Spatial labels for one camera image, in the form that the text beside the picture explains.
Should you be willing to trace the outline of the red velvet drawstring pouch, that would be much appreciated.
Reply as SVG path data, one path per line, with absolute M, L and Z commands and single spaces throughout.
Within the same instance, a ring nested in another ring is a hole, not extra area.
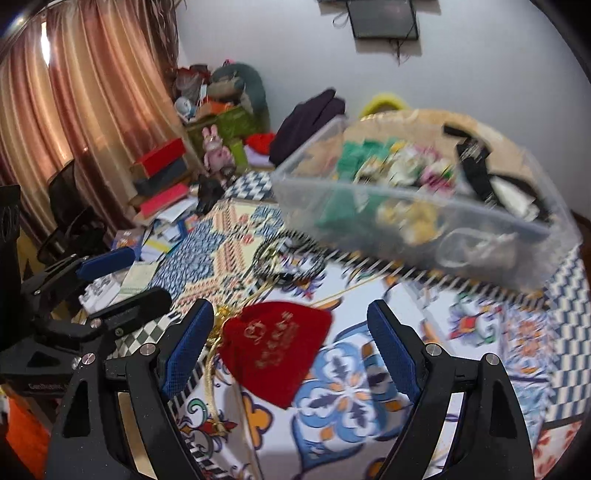
M 204 368 L 205 400 L 214 429 L 225 430 L 215 402 L 216 359 L 238 385 L 287 409 L 331 327 L 331 312 L 284 301 L 256 303 L 228 314 Z

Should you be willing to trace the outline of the clear plastic storage bin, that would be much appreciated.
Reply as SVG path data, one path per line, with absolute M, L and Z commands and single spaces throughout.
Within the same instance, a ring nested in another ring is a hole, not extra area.
M 345 252 L 396 260 L 518 291 L 535 291 L 554 275 L 582 238 L 557 188 L 534 156 L 523 148 L 534 174 L 531 183 L 545 202 L 548 224 L 525 222 L 480 201 L 454 160 L 433 147 L 398 138 L 388 159 L 363 164 L 359 180 L 375 180 L 370 194 L 384 199 L 370 225 L 346 230 L 318 229 L 332 187 L 329 177 L 303 177 L 294 169 L 304 148 L 344 127 L 345 117 L 329 121 L 271 175 L 271 185 L 287 227 Z

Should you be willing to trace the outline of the green knitted cloth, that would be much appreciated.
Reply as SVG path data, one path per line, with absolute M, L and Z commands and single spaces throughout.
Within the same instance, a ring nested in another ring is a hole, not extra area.
M 377 160 L 382 165 L 390 156 L 391 148 L 398 138 L 386 141 L 366 139 L 362 142 L 345 141 L 332 179 L 345 184 L 345 187 L 332 187 L 329 190 L 324 210 L 315 226 L 332 231 L 346 230 L 353 226 L 366 227 L 374 222 L 377 208 L 384 199 L 381 195 L 368 192 L 368 185 L 376 185 L 375 180 L 359 180 L 358 174 L 368 160 Z

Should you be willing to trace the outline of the black white fabric item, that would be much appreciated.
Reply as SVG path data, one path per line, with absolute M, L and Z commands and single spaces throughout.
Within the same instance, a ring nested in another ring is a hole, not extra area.
M 480 201 L 525 222 L 550 222 L 549 210 L 531 183 L 490 170 L 487 161 L 492 148 L 484 139 L 451 123 L 445 123 L 442 130 L 458 140 L 455 149 L 464 178 Z

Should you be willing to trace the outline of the black office chair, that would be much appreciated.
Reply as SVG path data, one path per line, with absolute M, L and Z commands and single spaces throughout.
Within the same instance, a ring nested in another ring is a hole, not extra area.
M 109 250 L 106 224 L 77 188 L 74 160 L 52 177 L 48 195 L 56 228 L 37 252 L 40 263 L 49 266 L 73 254 L 92 257 Z

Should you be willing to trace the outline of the patterned patchwork bedsheet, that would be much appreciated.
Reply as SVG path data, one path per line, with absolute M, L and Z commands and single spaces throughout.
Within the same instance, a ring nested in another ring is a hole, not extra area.
M 548 479 L 574 453 L 590 407 L 589 293 L 578 252 L 533 297 L 332 254 L 308 284 L 270 292 L 270 299 L 332 314 L 332 329 L 290 408 L 238 386 L 222 364 L 209 408 L 204 363 L 168 407 L 209 479 L 375 478 L 411 409 L 366 325 L 367 306 L 381 298 L 449 353 L 502 359 L 527 425 L 534 474 Z

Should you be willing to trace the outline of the red gift box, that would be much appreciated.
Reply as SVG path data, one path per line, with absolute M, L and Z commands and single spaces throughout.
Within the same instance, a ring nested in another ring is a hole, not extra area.
M 146 180 L 158 174 L 186 152 L 183 139 L 169 140 L 137 159 L 129 168 L 134 180 Z

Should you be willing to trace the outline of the pink bunny plush toy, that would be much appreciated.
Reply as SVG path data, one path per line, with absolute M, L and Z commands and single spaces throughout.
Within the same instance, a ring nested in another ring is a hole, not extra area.
M 221 172 L 226 167 L 235 167 L 235 158 L 223 144 L 215 124 L 201 130 L 204 137 L 204 165 L 212 174 Z

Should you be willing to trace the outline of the pink striped curtain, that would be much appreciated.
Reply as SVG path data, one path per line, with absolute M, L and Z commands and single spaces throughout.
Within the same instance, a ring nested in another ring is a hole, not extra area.
M 21 187 L 33 242 L 56 229 L 48 184 L 67 163 L 108 231 L 130 226 L 131 165 L 186 136 L 177 56 L 173 1 L 2 3 L 1 181 Z

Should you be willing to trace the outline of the green storage box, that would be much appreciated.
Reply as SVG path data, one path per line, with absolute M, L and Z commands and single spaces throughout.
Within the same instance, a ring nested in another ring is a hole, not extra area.
M 202 118 L 185 126 L 187 137 L 198 156 L 204 155 L 204 136 L 202 129 L 211 125 L 217 127 L 218 136 L 223 144 L 228 145 L 232 139 L 245 139 L 250 135 L 263 132 L 259 119 L 247 112 L 242 106 L 235 106 L 215 116 Z

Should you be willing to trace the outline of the beige fleece blanket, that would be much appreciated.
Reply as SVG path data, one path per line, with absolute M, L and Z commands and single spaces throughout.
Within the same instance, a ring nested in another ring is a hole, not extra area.
M 331 176 L 346 141 L 361 144 L 366 140 L 386 141 L 397 137 L 433 147 L 444 157 L 454 160 L 460 140 L 443 132 L 446 124 L 487 143 L 491 151 L 487 159 L 490 172 L 530 183 L 535 181 L 525 150 L 502 133 L 466 114 L 430 109 L 390 111 L 361 120 L 346 120 L 341 131 L 304 148 L 304 159 L 295 167 L 294 174 L 303 177 Z

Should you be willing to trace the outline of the grey green plush toy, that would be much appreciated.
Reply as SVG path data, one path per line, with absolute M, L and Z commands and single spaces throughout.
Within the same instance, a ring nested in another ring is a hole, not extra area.
M 263 79 L 250 65 L 231 62 L 214 70 L 207 95 L 212 100 L 235 102 L 264 127 L 270 125 Z

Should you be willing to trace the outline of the dark purple clothing pile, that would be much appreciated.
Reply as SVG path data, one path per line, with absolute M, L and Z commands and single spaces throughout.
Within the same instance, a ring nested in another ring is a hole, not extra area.
M 270 163 L 279 167 L 332 118 L 342 116 L 345 112 L 346 102 L 337 96 L 334 88 L 297 104 L 270 143 Z

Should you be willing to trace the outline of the small black wall monitor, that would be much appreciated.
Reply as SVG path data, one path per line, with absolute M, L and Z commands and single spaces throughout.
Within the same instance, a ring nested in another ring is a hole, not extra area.
M 409 0 L 346 1 L 353 36 L 358 40 L 417 41 L 416 11 Z

